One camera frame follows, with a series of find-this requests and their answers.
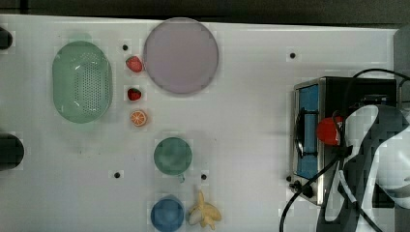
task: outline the green colander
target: green colander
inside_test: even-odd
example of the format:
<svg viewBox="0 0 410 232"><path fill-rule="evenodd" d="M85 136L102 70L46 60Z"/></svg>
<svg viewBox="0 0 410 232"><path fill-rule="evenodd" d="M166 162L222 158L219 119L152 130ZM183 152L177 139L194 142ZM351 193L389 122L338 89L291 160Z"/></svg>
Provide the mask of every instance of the green colander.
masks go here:
<svg viewBox="0 0 410 232"><path fill-rule="evenodd" d="M84 124L106 112L112 98L112 72L103 52L88 42L61 48L52 65L53 99L67 120Z"/></svg>

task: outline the green cup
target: green cup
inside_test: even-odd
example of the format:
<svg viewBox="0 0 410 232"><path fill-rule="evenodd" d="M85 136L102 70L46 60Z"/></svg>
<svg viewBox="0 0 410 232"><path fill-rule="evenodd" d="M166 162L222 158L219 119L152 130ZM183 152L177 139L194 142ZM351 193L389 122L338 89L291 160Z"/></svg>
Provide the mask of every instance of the green cup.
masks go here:
<svg viewBox="0 0 410 232"><path fill-rule="evenodd" d="M190 145L181 138L166 138L155 149L154 162L160 172L178 176L180 183L183 183L185 181L184 172L192 162Z"/></svg>

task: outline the white tabletop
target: white tabletop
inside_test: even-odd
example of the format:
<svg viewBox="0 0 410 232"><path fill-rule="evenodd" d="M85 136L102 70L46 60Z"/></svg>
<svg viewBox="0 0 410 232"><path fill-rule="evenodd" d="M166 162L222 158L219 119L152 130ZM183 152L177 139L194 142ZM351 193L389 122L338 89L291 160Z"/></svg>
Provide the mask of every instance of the white tabletop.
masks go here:
<svg viewBox="0 0 410 232"><path fill-rule="evenodd" d="M220 48L219 69L203 91L176 97L125 66L159 23L0 15L0 26L15 35L0 54L0 130L15 133L27 152L16 170L0 173L0 231L154 231L148 216L157 200L172 193L188 209L198 189L221 211L218 231L278 231L291 196L284 179L293 86L393 67L395 30L204 23ZM78 33L91 37L113 70L112 105L88 125L66 121L52 101L53 58ZM142 101L128 102L131 86ZM150 117L141 129L129 120L137 108ZM183 184L153 161L156 144L172 135L193 151ZM112 178L115 171L123 177ZM315 231L318 208L300 199L294 209L286 231ZM393 231L393 221L383 219ZM179 231L210 228L185 222Z"/></svg>

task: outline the plastic toy food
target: plastic toy food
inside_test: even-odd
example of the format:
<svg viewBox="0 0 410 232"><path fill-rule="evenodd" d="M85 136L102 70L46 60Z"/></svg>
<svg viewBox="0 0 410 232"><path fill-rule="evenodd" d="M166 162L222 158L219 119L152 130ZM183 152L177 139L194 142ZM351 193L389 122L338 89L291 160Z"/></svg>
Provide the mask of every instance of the plastic toy food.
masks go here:
<svg viewBox="0 0 410 232"><path fill-rule="evenodd" d="M147 123L147 115L142 110L136 110L131 114L131 121L136 127L142 127Z"/></svg>
<svg viewBox="0 0 410 232"><path fill-rule="evenodd" d="M127 95L129 97L130 101L137 101L139 99L141 99L141 91L135 89L135 88L131 88L129 89L129 91L127 92Z"/></svg>
<svg viewBox="0 0 410 232"><path fill-rule="evenodd" d="M126 65L134 73L139 73L143 70L142 62L136 56L128 58L126 61Z"/></svg>
<svg viewBox="0 0 410 232"><path fill-rule="evenodd" d="M215 220L221 220L220 211L213 205L204 201L204 195L200 190L198 193L198 202L190 209L190 225L201 223L202 227L207 224L215 230Z"/></svg>

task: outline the toaster oven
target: toaster oven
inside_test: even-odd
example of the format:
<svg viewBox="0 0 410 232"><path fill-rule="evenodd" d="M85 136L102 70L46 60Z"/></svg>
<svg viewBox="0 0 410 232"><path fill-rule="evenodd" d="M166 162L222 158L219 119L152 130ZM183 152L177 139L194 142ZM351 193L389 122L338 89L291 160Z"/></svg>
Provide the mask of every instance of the toaster oven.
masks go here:
<svg viewBox="0 0 410 232"><path fill-rule="evenodd" d="M325 76L294 87L294 132L291 159L292 187L305 184L333 158L333 147L316 137L317 124L341 110L344 90L350 78ZM394 79L358 78L350 89L348 114L367 104L396 105ZM330 169L301 194L306 200L321 205L330 188L334 169Z"/></svg>

